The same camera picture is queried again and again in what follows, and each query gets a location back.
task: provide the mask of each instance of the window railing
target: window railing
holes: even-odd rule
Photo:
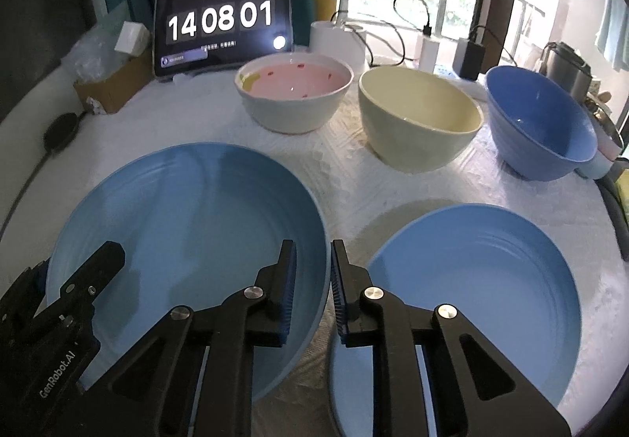
[[[545,13],[538,7],[531,4],[530,2],[527,2],[525,0],[516,0],[516,1],[518,1],[521,4],[521,12],[520,12],[520,17],[518,21],[518,26],[515,31],[515,35],[510,34],[507,37],[508,42],[512,43],[506,46],[506,48],[509,50],[511,55],[515,55],[515,51],[518,47],[518,44],[520,43],[521,37],[529,36],[530,30],[532,27],[533,15],[537,13],[542,18],[545,17]],[[438,0],[438,2],[436,2],[436,18],[433,20],[433,33],[437,37],[456,41],[458,40],[458,37],[452,37],[452,35],[449,35],[449,33],[451,33],[454,30],[454,31],[463,32],[464,35],[467,35],[467,33],[469,32],[469,28],[471,26],[472,18],[473,18],[473,10],[469,12],[468,17],[456,17],[455,21],[460,22],[458,25],[458,28],[456,28],[452,26],[451,24],[447,23],[449,20],[448,15],[450,14],[452,16],[454,14],[454,11],[449,9],[448,4],[449,4],[448,0]],[[368,23],[368,24],[382,24],[381,21],[369,20],[369,19],[363,19],[363,18],[360,18],[360,21],[364,23]],[[412,27],[409,27],[407,25],[396,24],[396,26],[402,29],[413,30]]]

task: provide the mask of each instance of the tablecloth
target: tablecloth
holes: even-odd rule
[[[312,190],[331,238],[345,240],[355,264],[366,265],[408,222],[454,203],[499,205],[537,224],[565,256],[583,314],[578,363],[559,410],[573,432],[600,410],[629,363],[629,286],[592,181],[576,174],[550,183],[524,181],[497,156],[487,125],[446,167],[425,174],[398,173],[367,143],[356,83],[324,127],[285,136],[263,129],[247,115],[233,80],[234,72],[217,72],[153,82],[119,113],[88,116],[77,139],[36,177],[7,228],[0,246],[0,292],[24,268],[51,254],[72,210],[113,171],[175,144],[239,144],[275,158]],[[298,366],[256,403],[254,435],[333,435],[326,378],[333,320],[328,302]]]

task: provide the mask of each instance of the screw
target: screw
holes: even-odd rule
[[[171,318],[173,320],[185,320],[190,316],[190,310],[185,305],[178,305],[171,311]]]
[[[452,320],[457,315],[457,308],[454,305],[443,304],[439,306],[439,309],[436,310],[439,313],[439,316],[442,318],[446,318],[447,320]]]
[[[384,291],[380,288],[376,288],[375,286],[371,286],[365,290],[365,297],[371,299],[372,301],[379,301],[384,297]]]
[[[264,290],[259,286],[245,288],[245,297],[248,299],[259,299],[262,295],[264,295]]]

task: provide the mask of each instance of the light blue plate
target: light blue plate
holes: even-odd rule
[[[168,310],[203,309],[250,286],[297,245],[291,332],[282,349],[256,349],[254,398],[275,387],[309,344],[328,295],[329,239],[319,208],[276,161],[225,144],[188,144],[136,160],[103,180],[74,210],[50,261],[46,301],[106,240],[127,263],[96,301],[101,351],[92,385]]]
[[[406,304],[430,310],[455,305],[559,404],[579,352],[581,309],[564,257],[537,226],[493,206],[444,208],[395,234],[375,254],[369,273],[376,286]],[[330,394],[338,426],[346,437],[371,435],[372,350],[345,348],[338,336],[332,348]],[[429,400],[425,381],[424,388]],[[434,429],[434,420],[429,426]]]

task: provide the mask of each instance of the digital clock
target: digital clock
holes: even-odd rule
[[[290,0],[155,0],[159,78],[292,50]]]

